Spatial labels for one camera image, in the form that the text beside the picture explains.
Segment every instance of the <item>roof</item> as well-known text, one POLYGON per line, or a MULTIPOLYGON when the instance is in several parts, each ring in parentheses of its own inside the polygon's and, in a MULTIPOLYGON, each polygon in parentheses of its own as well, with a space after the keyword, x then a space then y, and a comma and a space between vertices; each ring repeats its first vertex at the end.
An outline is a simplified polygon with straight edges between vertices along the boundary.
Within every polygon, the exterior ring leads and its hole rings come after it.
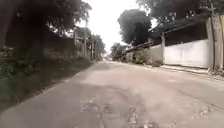
POLYGON ((127 51, 124 52, 124 54, 129 53, 129 52, 133 52, 133 51, 136 51, 136 50, 148 48, 150 45, 152 45, 152 43, 149 43, 149 42, 144 43, 144 44, 140 44, 140 45, 138 45, 134 48, 128 49, 127 51))
POLYGON ((168 33, 171 31, 179 30, 181 28, 194 25, 196 23, 205 22, 209 18, 208 13, 192 16, 189 18, 185 18, 182 20, 177 20, 172 23, 164 24, 163 26, 157 26, 154 29, 152 29, 151 36, 153 37, 159 37, 162 33, 168 33))

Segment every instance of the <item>utility pole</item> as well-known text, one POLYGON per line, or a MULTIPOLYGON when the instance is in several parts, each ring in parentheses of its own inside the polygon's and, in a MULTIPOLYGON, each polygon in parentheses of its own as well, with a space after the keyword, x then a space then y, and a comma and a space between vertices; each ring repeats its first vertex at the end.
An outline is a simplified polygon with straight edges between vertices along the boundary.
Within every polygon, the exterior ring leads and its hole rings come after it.
POLYGON ((76 40, 77 40, 77 35, 76 35, 76 30, 74 29, 74 32, 73 32, 73 36, 74 36, 74 46, 75 46, 75 51, 74 51, 74 54, 75 56, 78 56, 78 49, 77 49, 77 43, 76 43, 76 40))
POLYGON ((91 47, 92 54, 91 55, 92 55, 92 61, 94 61, 95 41, 94 41, 94 39, 92 39, 91 41, 92 41, 92 47, 91 47))
POLYGON ((86 55, 86 30, 85 30, 85 33, 84 33, 84 44, 83 44, 83 56, 84 57, 87 57, 87 55, 86 55))
POLYGON ((161 51, 162 51, 162 62, 163 64, 165 63, 165 43, 166 43, 166 38, 165 38, 165 34, 162 33, 162 44, 161 44, 161 51))
POLYGON ((211 7, 211 27, 212 27, 212 39, 213 39, 213 70, 215 70, 215 29, 214 29, 214 22, 213 22, 213 17, 215 15, 215 11, 214 11, 214 5, 213 5, 213 0, 209 0, 209 3, 210 3, 210 7, 211 7))
POLYGON ((153 61, 152 60, 152 52, 151 52, 151 48, 152 48, 152 43, 151 43, 151 40, 150 39, 148 39, 148 43, 149 43, 149 61, 150 61, 150 63, 153 61))

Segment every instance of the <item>asphalt road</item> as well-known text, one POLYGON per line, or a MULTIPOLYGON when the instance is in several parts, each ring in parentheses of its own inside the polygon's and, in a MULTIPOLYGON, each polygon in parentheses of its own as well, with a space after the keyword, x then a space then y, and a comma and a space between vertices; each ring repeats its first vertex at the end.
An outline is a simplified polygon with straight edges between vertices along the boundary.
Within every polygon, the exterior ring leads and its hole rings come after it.
POLYGON ((223 81, 105 61, 0 115, 0 128, 223 127, 223 81))

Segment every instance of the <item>tree trunk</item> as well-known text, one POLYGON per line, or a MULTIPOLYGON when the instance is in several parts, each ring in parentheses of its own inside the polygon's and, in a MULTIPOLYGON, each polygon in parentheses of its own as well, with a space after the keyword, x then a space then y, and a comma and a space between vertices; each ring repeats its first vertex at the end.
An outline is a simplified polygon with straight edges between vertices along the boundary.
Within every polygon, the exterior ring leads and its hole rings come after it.
POLYGON ((11 24, 14 10, 24 0, 0 0, 0 49, 5 45, 6 33, 11 24))

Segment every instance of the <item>curb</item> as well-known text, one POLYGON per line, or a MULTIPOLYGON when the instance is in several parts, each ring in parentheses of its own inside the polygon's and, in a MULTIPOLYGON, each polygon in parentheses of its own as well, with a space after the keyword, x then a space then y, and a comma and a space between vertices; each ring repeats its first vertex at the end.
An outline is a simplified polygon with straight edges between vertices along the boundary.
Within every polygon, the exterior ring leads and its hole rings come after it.
POLYGON ((210 75, 208 72, 206 73, 202 73, 202 72, 195 72, 195 71, 191 71, 191 70, 186 70, 186 69, 175 69, 175 68, 169 68, 169 67, 160 67, 163 69, 167 69, 167 70, 174 70, 174 71, 183 71, 183 72, 188 72, 188 73, 192 73, 192 74, 197 74, 197 75, 201 75, 210 79, 215 79, 215 80, 219 80, 219 81, 224 81, 224 78, 221 76, 214 76, 214 75, 210 75))

